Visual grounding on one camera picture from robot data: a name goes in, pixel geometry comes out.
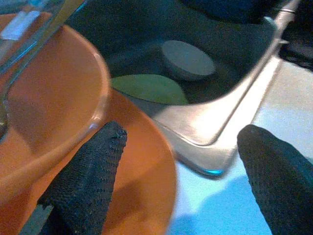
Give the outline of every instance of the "white countertop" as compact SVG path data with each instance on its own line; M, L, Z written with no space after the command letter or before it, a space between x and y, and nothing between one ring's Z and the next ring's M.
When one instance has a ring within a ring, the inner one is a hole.
M313 163L313 73L283 62L253 124ZM270 235L237 154L228 173L206 179L177 163L178 194L167 235Z

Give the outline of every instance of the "sink basin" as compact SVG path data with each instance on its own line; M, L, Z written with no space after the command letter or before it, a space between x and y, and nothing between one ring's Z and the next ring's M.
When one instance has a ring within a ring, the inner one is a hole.
M205 175L225 172L236 149L233 136L252 121L256 109L249 115L243 112L247 117L235 123L231 141L221 144L219 139L277 48L275 36L281 29L272 18L264 17L260 24L235 24L210 19L179 0L95 0L67 24L105 56L112 77L159 74L174 79L161 51L168 40L189 43L205 52L215 64L215 74L200 81L177 80L189 105L129 98L164 131L180 160ZM264 92L254 106L258 107Z
M1 15L0 28L12 17ZM0 89L11 73L0 77ZM10 126L0 143L0 204L103 124L109 77L97 50L70 27L48 41L9 92Z

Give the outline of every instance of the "orange bowl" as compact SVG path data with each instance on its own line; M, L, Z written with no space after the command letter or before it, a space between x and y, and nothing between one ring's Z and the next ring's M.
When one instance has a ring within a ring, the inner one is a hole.
M0 30L13 17L0 16ZM44 20L39 17L30 32ZM0 77L0 89L12 71ZM0 205L103 125L109 87L108 68L95 47L62 27L10 90L10 127L0 143Z

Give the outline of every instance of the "orange plastic bowl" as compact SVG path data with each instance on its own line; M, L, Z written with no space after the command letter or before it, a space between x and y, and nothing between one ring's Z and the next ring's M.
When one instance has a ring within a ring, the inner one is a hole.
M0 30L14 15L0 16ZM39 17L30 31L36 30ZM0 77L0 89L12 74ZM52 169L103 125L110 75L94 46L62 27L9 93L10 127L0 143L0 205Z

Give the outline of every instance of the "stainless steel sink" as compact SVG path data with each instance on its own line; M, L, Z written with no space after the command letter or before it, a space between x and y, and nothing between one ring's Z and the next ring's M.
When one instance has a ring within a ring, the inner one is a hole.
M184 41L206 52L216 65L216 75L178 81L189 105L129 98L153 118L179 160L204 175L221 176L236 151L238 132L252 121L274 77L279 60L272 56L291 19L292 13L283 11L260 24L234 24L209 19L179 0L92 0L67 24L100 50L112 77L142 73L171 77L161 54L167 40ZM252 85L257 85L253 94L248 92Z

